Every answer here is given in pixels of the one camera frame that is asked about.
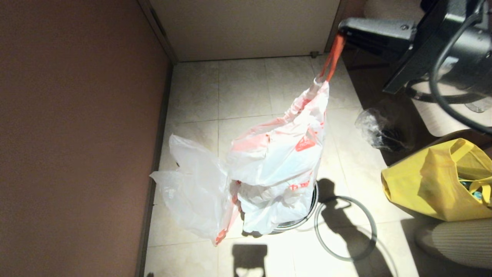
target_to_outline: grout line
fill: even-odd
[[[227,237],[227,234],[226,234],[225,235],[225,238],[222,241],[230,241],[230,240],[238,240],[238,239],[246,239],[246,238],[253,238],[253,239],[255,239],[253,236],[241,236],[239,238],[228,238]]]
[[[201,63],[201,62],[226,62],[226,61],[242,61],[242,60],[259,60],[259,59],[276,59],[276,58],[292,58],[292,57],[311,57],[311,55],[294,55],[294,56],[267,56],[257,58],[236,58],[236,59],[221,59],[221,60],[197,60],[197,61],[180,61],[180,64]]]
[[[297,272],[296,272],[296,259],[294,258],[294,251],[290,251],[290,255],[292,257],[292,267],[294,268],[294,276],[297,277]]]
[[[220,118],[220,62],[217,62],[217,118]],[[220,134],[220,130],[219,130],[219,123],[218,123],[218,120],[217,120],[217,157],[219,156],[219,145],[220,145],[220,142],[219,142],[219,134]]]
[[[327,111],[331,111],[331,110],[354,109],[354,108],[361,108],[361,106],[328,108],[326,110]],[[177,125],[177,124],[186,124],[186,123],[208,122],[208,121],[215,121],[215,120],[228,120],[228,119],[250,118],[250,117],[268,116],[268,115],[277,116],[277,115],[282,115],[282,114],[283,113],[268,113],[268,114],[261,114],[261,115],[250,115],[250,116],[240,116],[240,117],[231,117],[231,118],[218,118],[218,119],[197,120],[197,121],[185,121],[185,122],[172,122],[172,121],[170,121],[170,122],[166,122],[166,125]]]
[[[316,72],[314,71],[314,65],[312,64],[312,61],[316,61],[317,59],[310,59],[309,63],[311,64],[311,69],[312,69],[312,74],[313,74],[313,78],[316,78]]]
[[[218,273],[219,273],[219,262],[220,262],[220,259],[219,259],[219,254],[218,254],[218,246],[215,246],[215,252],[216,252],[216,257],[217,257],[217,272],[215,273],[216,276],[218,276]]]
[[[326,120],[327,123],[328,123],[328,128],[330,129],[330,132],[331,132],[331,138],[333,140],[333,146],[335,148],[335,151],[337,153],[337,158],[338,158],[338,164],[340,164],[340,168],[341,168],[341,172],[343,174],[343,179],[345,180],[345,186],[347,188],[347,191],[348,191],[348,194],[349,194],[349,197],[352,197],[352,192],[350,191],[350,188],[348,186],[348,182],[347,182],[347,177],[345,177],[345,170],[343,169],[343,164],[341,163],[341,159],[340,159],[340,153],[338,152],[338,146],[337,146],[337,142],[335,141],[335,136],[333,136],[333,128],[332,128],[332,125],[330,124],[330,120],[327,119]]]
[[[209,240],[203,240],[203,241],[197,241],[197,242],[181,242],[181,243],[170,243],[170,244],[164,244],[164,245],[154,245],[154,246],[149,246],[149,248],[152,248],[152,247],[156,247],[157,248],[157,247],[166,247],[166,246],[176,246],[176,245],[184,245],[184,244],[203,243],[203,242],[208,242],[208,243],[212,244]]]
[[[272,104],[272,94],[270,93],[270,82],[268,81],[267,62],[265,61],[265,59],[263,59],[263,66],[265,67],[265,77],[267,80],[268,100],[270,101],[270,112],[273,114],[274,106]]]

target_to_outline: bag handle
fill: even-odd
[[[482,204],[485,206],[489,206],[491,203],[491,185],[490,183],[485,183],[484,181],[490,181],[491,178],[492,177],[475,181],[470,185],[470,193],[474,193],[479,188],[482,188]]]
[[[468,154],[475,147],[475,145],[469,141],[463,140],[463,142],[463,145],[451,154],[451,159],[455,162],[461,160],[462,157]]]
[[[326,58],[325,65],[323,66],[323,70],[319,73],[319,77],[325,75],[326,69],[328,65],[331,63],[330,71],[328,72],[328,76],[326,76],[326,80],[330,81],[335,74],[335,68],[337,67],[337,62],[340,58],[343,47],[345,46],[346,38],[342,33],[338,33],[335,36],[335,40],[333,41],[332,50]]]

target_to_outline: wall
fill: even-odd
[[[364,17],[364,7],[367,0],[344,0],[347,2],[342,19],[349,17]]]
[[[0,10],[1,275],[135,275],[167,57],[136,0]]]

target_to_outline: yellow tote bag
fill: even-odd
[[[492,160],[459,138],[423,149],[382,171],[388,199],[446,221],[492,217]],[[468,191],[459,181],[473,181]],[[482,200],[471,193],[481,190]]]

